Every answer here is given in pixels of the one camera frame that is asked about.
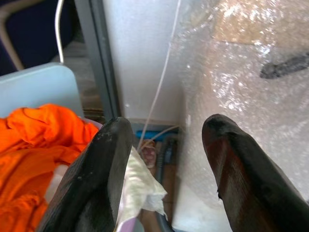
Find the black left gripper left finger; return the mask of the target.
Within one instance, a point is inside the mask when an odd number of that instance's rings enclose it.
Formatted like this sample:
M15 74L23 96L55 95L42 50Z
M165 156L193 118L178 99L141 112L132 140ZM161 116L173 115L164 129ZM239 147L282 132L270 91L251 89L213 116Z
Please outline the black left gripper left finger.
M132 143L126 118L104 124L65 172L36 232L114 232Z

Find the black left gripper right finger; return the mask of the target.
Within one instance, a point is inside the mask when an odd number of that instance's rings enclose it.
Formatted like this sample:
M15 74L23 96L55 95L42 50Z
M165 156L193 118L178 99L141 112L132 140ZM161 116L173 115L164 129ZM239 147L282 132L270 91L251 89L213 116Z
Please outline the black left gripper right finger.
M207 118L202 142L232 232L309 232L309 203L233 120Z

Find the white crumpled cloth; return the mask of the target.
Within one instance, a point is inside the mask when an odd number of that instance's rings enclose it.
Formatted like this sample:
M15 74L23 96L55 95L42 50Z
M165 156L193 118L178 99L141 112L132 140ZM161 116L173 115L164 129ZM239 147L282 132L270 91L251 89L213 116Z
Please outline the white crumpled cloth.
M167 192L153 177L139 153L132 147L128 158L114 232L124 232L125 224L142 209L166 216L163 198Z

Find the blue plastic bar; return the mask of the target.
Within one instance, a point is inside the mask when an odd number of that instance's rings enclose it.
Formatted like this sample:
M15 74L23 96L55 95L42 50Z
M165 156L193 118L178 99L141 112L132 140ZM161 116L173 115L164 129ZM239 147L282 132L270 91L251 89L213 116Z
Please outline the blue plastic bar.
M162 131L148 130L145 132L143 137L144 140L154 140L154 141L163 141L167 136L177 135L177 130L167 131L163 133Z

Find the orange garment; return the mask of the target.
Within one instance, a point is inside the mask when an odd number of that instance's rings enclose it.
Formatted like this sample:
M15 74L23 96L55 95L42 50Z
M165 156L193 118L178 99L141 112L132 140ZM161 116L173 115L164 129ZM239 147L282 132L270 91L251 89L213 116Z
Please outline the orange garment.
M35 231L54 170L73 163L97 132L55 104L19 108L0 118L0 232Z

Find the clear bubble wrap sheet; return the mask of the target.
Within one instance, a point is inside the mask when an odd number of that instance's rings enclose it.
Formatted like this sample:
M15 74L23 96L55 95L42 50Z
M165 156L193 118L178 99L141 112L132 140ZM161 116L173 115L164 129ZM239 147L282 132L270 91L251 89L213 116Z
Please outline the clear bubble wrap sheet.
M260 77L309 55L309 0L182 0L173 48L184 91L173 229L231 232L202 145L213 114L250 134L309 201L309 67Z

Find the pale blue laundry basket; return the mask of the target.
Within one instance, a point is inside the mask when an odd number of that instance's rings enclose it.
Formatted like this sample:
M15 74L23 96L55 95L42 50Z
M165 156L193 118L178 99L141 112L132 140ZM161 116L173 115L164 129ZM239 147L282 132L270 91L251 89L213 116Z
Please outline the pale blue laundry basket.
M0 117L17 108L47 103L84 116L76 79L68 67L52 62L0 76Z

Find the white curved tube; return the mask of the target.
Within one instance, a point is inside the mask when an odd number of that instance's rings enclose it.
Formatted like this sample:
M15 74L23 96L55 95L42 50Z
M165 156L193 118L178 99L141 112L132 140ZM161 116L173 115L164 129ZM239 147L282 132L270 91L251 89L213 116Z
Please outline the white curved tube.
M63 47L61 40L61 31L60 31L60 20L63 9L64 0L58 0L56 5L56 13L55 13L55 35L56 35L56 44L59 54L59 61L61 64L64 64L64 55L63 55Z

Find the dark blue chair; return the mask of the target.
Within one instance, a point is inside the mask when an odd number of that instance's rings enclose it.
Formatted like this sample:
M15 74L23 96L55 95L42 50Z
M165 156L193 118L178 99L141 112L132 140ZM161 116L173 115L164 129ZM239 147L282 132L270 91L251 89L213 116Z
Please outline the dark blue chair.
M0 76L50 62L58 55L58 0L0 0Z

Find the grey metal door frame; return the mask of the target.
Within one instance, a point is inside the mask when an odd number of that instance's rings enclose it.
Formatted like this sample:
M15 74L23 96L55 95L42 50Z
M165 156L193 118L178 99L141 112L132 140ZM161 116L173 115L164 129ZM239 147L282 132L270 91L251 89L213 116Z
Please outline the grey metal door frame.
M121 116L103 0L74 0L106 120Z

